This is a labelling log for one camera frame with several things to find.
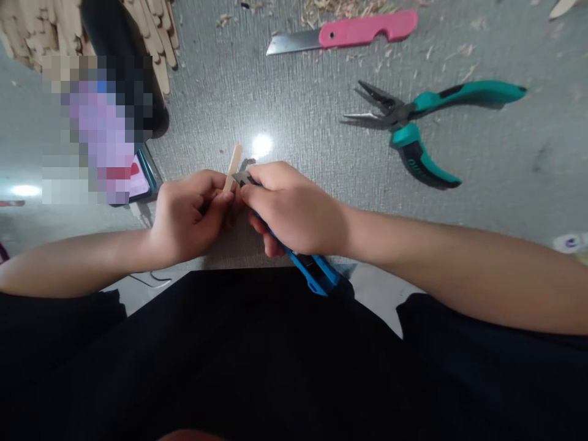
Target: pink knife handle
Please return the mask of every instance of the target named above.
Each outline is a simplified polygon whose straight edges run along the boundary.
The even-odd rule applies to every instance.
[[[377,34],[384,34],[388,42],[404,40],[417,26],[418,16],[413,9],[373,17],[325,23],[318,41],[324,49],[369,45]]]

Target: person's left hand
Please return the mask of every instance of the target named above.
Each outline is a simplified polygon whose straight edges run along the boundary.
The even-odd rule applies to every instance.
[[[229,209],[238,205],[233,192],[222,191],[225,179],[218,171],[202,170],[161,186],[148,235],[159,268],[203,255],[219,236]],[[238,192],[236,183],[232,190]]]

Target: pink utility knife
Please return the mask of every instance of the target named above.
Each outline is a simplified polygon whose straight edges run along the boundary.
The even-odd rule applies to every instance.
[[[266,55],[298,52],[310,49],[369,45],[376,35],[383,34],[388,42],[404,40],[417,26],[413,9],[373,17],[332,21],[313,31],[276,35],[271,39]]]

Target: pliers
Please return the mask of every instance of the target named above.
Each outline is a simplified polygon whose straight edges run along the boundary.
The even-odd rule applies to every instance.
[[[474,81],[439,93],[427,91],[416,97],[412,103],[405,104],[363,81],[359,81],[359,84],[383,114],[347,114],[344,115],[345,118],[358,121],[364,126],[392,131],[390,146],[400,152],[408,171],[422,183],[440,190],[458,187],[462,181],[436,166],[424,147],[418,127],[410,121],[452,104],[502,106],[523,98],[527,93],[524,87],[502,81]]]

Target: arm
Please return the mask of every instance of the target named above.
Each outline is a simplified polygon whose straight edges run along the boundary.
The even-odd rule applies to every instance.
[[[202,255],[218,236],[234,199],[221,192],[225,175],[201,171],[165,183],[153,228],[65,239],[0,265],[0,292],[78,297],[131,273],[161,270]]]
[[[264,188],[244,201],[304,254],[337,254],[393,273],[463,314],[533,331],[588,334],[588,268],[555,251],[494,233],[357,210],[285,163],[252,167]],[[255,216],[269,256],[275,239]]]

